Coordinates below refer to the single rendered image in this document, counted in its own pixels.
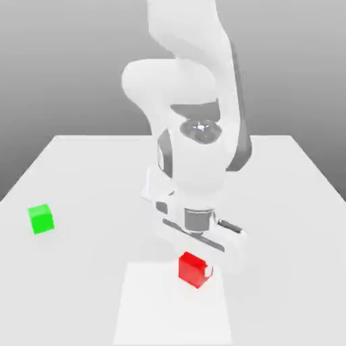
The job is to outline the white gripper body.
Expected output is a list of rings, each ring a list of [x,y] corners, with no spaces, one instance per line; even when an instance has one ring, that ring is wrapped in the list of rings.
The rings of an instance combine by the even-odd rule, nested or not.
[[[153,232],[173,244],[177,253],[192,253],[207,265],[217,266],[229,274],[239,273],[245,267],[248,236],[244,230],[235,232],[212,224],[210,230],[198,234],[183,230],[171,220],[158,216],[153,219]]]

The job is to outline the small red cube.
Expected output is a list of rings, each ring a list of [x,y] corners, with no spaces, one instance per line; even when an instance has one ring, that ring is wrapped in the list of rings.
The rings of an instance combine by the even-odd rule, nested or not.
[[[178,259],[178,277],[199,289],[209,280],[204,277],[206,266],[204,259],[185,251]]]

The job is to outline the small green cube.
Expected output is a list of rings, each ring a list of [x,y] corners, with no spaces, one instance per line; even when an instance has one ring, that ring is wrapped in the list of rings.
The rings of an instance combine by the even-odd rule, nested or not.
[[[34,234],[41,234],[55,227],[53,215],[47,204],[28,208],[28,215]]]

